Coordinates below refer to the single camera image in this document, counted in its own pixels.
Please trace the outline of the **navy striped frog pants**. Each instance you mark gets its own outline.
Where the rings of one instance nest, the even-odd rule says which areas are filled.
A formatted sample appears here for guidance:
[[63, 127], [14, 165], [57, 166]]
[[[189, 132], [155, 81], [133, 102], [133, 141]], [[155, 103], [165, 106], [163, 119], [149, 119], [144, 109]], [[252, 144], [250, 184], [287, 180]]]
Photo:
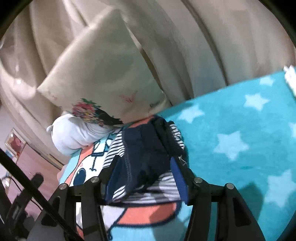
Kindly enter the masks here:
[[184, 159], [185, 144], [173, 121], [160, 116], [121, 130], [111, 143], [102, 171], [107, 172], [107, 203], [155, 204], [180, 200], [171, 158]]

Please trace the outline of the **beige curtain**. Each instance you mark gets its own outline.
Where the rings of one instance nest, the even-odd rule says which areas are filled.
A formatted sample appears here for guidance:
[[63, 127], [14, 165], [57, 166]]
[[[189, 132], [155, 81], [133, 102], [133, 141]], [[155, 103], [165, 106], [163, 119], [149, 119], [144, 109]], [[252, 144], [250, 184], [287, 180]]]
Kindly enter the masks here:
[[70, 114], [38, 87], [106, 8], [117, 9], [170, 106], [295, 65], [295, 46], [262, 1], [19, 1], [1, 30], [1, 105], [41, 152], [62, 163], [46, 132]]

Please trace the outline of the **white turquoise plush toy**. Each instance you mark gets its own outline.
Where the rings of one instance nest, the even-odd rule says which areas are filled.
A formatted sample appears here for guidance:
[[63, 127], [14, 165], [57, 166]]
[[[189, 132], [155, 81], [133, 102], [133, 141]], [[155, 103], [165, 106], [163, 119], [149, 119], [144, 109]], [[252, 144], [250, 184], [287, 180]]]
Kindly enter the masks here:
[[293, 93], [293, 96], [296, 97], [296, 71], [295, 68], [291, 66], [284, 66], [285, 72], [285, 82]]

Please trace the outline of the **turquoise cartoon fleece blanket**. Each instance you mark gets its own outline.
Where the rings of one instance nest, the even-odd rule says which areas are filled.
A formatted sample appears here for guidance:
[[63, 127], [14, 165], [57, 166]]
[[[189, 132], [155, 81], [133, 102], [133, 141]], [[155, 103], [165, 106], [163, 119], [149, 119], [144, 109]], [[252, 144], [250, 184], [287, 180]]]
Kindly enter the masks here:
[[[192, 171], [233, 183], [265, 236], [277, 240], [295, 212], [295, 97], [285, 72], [249, 80], [160, 114], [174, 121]], [[102, 169], [115, 133], [72, 155], [60, 183], [80, 185]], [[191, 207], [181, 202], [103, 206], [109, 240], [183, 240]]]

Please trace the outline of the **cream floral print pillow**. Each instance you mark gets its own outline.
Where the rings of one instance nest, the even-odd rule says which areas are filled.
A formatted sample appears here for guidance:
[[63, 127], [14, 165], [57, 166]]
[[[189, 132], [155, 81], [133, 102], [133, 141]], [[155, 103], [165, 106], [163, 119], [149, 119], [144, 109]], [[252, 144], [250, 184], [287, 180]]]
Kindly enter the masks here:
[[120, 12], [111, 7], [66, 48], [38, 92], [83, 121], [107, 126], [170, 107]]

